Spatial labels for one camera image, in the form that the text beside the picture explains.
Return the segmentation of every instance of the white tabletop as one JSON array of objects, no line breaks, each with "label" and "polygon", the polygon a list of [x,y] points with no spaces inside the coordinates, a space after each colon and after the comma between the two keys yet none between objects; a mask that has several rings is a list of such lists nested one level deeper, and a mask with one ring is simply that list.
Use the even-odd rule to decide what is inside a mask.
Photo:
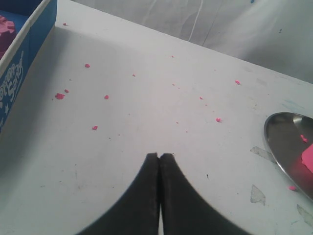
[{"label": "white tabletop", "polygon": [[[149,152],[175,153],[199,194],[248,232],[310,234],[311,201],[250,150],[265,149],[269,115],[312,117],[312,92],[312,84],[60,0],[56,28],[1,135],[0,234],[82,230],[122,195]],[[251,202],[252,185],[264,203]]]}]

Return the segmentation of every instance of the blue box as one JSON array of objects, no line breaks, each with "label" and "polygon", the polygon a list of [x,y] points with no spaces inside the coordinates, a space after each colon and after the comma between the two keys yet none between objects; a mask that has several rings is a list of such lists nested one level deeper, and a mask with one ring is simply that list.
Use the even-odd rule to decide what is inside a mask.
[{"label": "blue box", "polygon": [[57,0],[1,1],[0,15],[14,21],[18,34],[0,60],[0,133],[56,14]]}]

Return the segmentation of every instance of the shiny metal spoon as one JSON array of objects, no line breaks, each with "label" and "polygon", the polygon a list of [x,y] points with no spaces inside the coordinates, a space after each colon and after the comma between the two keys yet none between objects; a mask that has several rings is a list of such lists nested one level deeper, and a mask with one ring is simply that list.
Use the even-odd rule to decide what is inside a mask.
[{"label": "shiny metal spoon", "polygon": [[[308,139],[303,142],[300,135]],[[302,164],[301,154],[313,144],[313,119],[295,113],[276,113],[264,124],[264,136],[277,164],[313,200],[313,173]]]}]

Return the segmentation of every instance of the white cloth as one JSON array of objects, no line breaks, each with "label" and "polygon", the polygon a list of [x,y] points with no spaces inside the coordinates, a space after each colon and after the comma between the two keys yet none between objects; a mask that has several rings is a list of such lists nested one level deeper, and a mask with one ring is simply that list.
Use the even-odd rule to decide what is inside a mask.
[{"label": "white cloth", "polygon": [[313,0],[75,0],[313,83]]}]

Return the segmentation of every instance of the pink kinetic sand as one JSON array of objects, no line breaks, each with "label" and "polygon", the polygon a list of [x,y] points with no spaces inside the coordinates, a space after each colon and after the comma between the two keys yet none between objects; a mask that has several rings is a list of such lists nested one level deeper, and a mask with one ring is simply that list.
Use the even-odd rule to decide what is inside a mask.
[{"label": "pink kinetic sand", "polygon": [[308,142],[308,139],[304,137],[304,135],[300,135],[301,139],[303,140],[304,143]]},{"label": "pink kinetic sand", "polygon": [[296,191],[296,190],[297,190],[297,188],[296,188],[295,186],[289,186],[289,189],[290,189],[291,191]]},{"label": "pink kinetic sand", "polygon": [[56,97],[57,99],[63,99],[64,96],[65,96],[65,94],[57,93],[54,97]]},{"label": "pink kinetic sand", "polygon": [[305,165],[311,173],[313,173],[313,144],[303,151],[301,159],[302,164]]},{"label": "pink kinetic sand", "polygon": [[0,59],[16,37],[15,25],[0,15]]}]

